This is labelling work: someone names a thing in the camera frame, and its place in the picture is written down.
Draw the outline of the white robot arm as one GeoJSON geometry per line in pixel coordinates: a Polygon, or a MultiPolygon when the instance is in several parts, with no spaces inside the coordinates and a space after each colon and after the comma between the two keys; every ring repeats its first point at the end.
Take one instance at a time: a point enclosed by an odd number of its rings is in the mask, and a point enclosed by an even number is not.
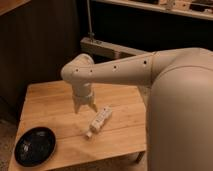
{"type": "Polygon", "coordinates": [[[147,86],[148,171],[213,171],[213,51],[163,50],[96,64],[80,54],[61,77],[75,98],[93,83],[147,86]]]}

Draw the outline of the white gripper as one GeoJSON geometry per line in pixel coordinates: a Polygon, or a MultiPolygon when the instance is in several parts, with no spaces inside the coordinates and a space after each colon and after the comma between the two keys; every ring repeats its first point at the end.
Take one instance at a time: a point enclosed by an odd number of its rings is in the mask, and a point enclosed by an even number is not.
{"type": "Polygon", "coordinates": [[[78,114],[81,105],[89,105],[89,107],[98,112],[97,106],[94,103],[94,91],[90,83],[74,84],[72,86],[73,99],[74,99],[74,111],[78,114]]]}

